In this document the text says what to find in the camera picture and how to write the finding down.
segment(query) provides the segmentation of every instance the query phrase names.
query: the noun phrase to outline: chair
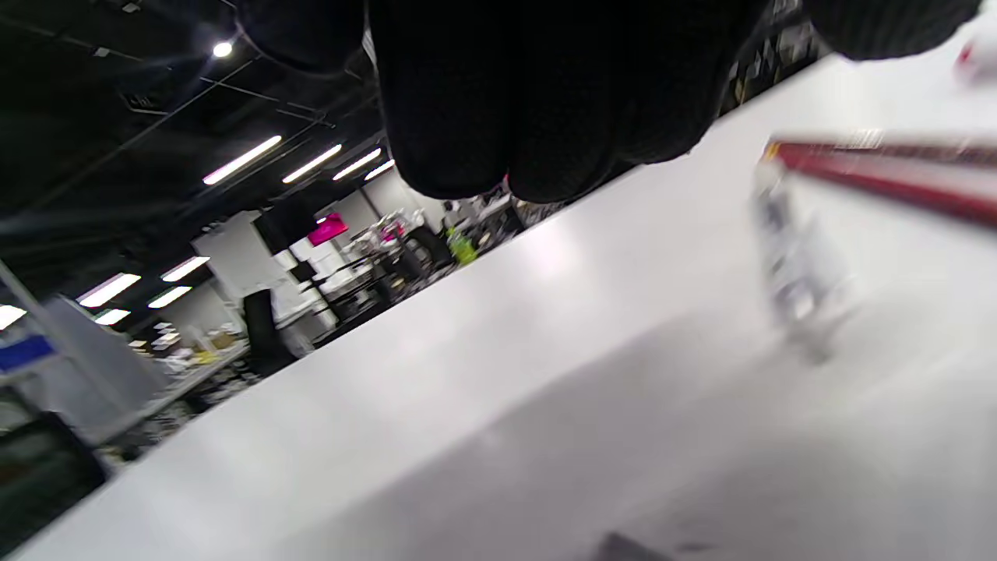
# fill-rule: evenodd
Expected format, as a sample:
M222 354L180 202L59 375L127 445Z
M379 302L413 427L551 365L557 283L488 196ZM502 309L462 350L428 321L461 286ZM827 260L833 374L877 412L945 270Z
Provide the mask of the chair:
M270 376L297 360L280 336L270 298L270 290L264 289L242 300L249 335L249 367L260 377Z
M0 558L106 481L100 461L55 413L0 436Z

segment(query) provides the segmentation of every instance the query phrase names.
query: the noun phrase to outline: gloved hand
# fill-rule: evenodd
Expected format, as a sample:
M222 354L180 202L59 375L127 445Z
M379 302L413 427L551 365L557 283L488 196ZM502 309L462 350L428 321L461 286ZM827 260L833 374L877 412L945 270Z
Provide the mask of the gloved hand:
M596 187L613 163L689 152L769 0L368 0L382 109L402 177L438 199L484 193L508 172L520 198ZM852 58L941 44L980 0L804 0ZM265 55L313 75L359 47L363 0L241 0Z

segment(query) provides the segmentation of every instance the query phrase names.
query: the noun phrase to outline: white tabletop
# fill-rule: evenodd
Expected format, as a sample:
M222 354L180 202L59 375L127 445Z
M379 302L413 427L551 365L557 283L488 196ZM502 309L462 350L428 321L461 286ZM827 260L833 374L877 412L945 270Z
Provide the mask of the white tabletop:
M991 131L930 54L821 62L199 418L20 561L992 559L997 234L799 181L865 296L824 366L767 309L775 132Z

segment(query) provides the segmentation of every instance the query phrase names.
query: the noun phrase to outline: ceiling light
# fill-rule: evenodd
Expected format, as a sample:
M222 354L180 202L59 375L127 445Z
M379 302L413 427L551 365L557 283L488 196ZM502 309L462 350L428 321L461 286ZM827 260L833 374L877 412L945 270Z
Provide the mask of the ceiling light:
M252 162L256 158L259 158L260 155L262 155L267 150L270 150L271 148L277 146L277 143L279 142L280 142L279 136L271 138L270 140L264 142L263 144L257 146L256 148L250 150L249 152L246 152L242 156L239 156L235 160L232 160L228 164L225 164L224 166L219 168L218 171L204 178L204 184L214 185L219 181L227 178L228 176L238 171L239 168L245 166L249 162Z
M204 265L210 259L211 258L203 258L203 257L190 258L187 261L185 261L185 262L179 264L178 266L174 267L173 269L171 269L169 271L169 273L166 273L165 275L163 275L163 280L166 281L166 282L176 282L176 281L179 281L180 279L183 279L187 275L190 275L191 273L193 273L193 270L195 270L198 267Z
M94 321L100 325L114 325L115 323L121 321L131 314L130 311L124 309L105 309L104 311L97 314L94 317Z
M372 179L380 176L382 173L387 172L388 170L392 169L394 166L395 166L395 161L394 160L388 160L387 162L385 162L384 164L382 164L380 168L378 168L378 169L374 170L373 172L367 174L367 177L364 178L364 181L371 181Z
M218 43L214 46L214 49L211 50L211 54L213 54L216 59L223 59L232 54L232 44L228 41Z
M184 294L190 292L190 286L177 286L176 288L171 288L166 292L163 292L157 298L149 302L149 307L153 309L159 309L161 307L167 307L175 299L183 296Z
M180 338L179 333L171 333L169 335L163 335L162 337L153 341L153 348L157 348L160 346L170 346L179 338Z
M291 183L292 181L294 181L294 180L300 178L301 176L307 174L308 172L310 172L312 169L314 169L316 166L318 166L322 162L325 162L326 160L328 160L328 159L332 158L333 156L335 156L336 153L339 152L342 149L343 149L343 145L341 145L341 144L337 144L336 146L330 148L322 156L319 156L318 158L316 158L316 159L312 160L311 162L305 164L305 166L303 168L301 168L297 172L294 172L293 174L291 174L291 175L287 176L286 178L284 178L284 183Z
M106 280L100 286L77 298L77 301L85 307L100 307L141 278L138 275L118 273L112 279Z
M381 156L381 149L380 148L377 149L377 150L375 150L374 152L371 152L367 156L364 156L360 160L357 160L353 164L350 164L350 166L348 168L346 168L342 172L339 172L338 174L336 174L336 177L332 178L332 181L339 181L339 180L345 178L346 176L348 176L348 175L352 174L353 172L357 171L364 164L367 164L368 162L370 162L371 160L377 158L378 156Z
M0 329L6 329L27 311L13 305L0 305Z

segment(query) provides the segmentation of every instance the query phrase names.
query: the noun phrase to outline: desk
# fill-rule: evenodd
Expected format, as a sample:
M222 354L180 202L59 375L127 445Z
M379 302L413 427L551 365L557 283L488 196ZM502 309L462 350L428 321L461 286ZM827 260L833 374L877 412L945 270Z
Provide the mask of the desk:
M992 559L997 235L810 185L867 290L813 366L748 213L774 132L997 128L997 88L951 77L967 36L804 71L210 412L14 559L565 561L613 529L704 561Z
M191 392L223 368L242 358L249 352L249 344L245 341L237 341L229 348L218 352L218 360L210 364L205 364L195 368L193 372L181 377L163 390L163 394L147 403L134 415L128 417L121 424L112 429L108 435L102 439L102 443L114 440L118 436L128 432L139 423L156 416L158 413L173 405L178 400Z
M342 300L357 292L371 288L378 279L370 279L366 271L351 279L343 280L335 285L324 284L321 288L327 299L305 295L306 302L284 315L277 323L277 328L284 334L284 340L295 354L305 355L314 352L317 341L325 339L335 332L340 325L351 319L351 315L342 306ZM335 325L329 328L319 318L322 311L330 311L335 316Z

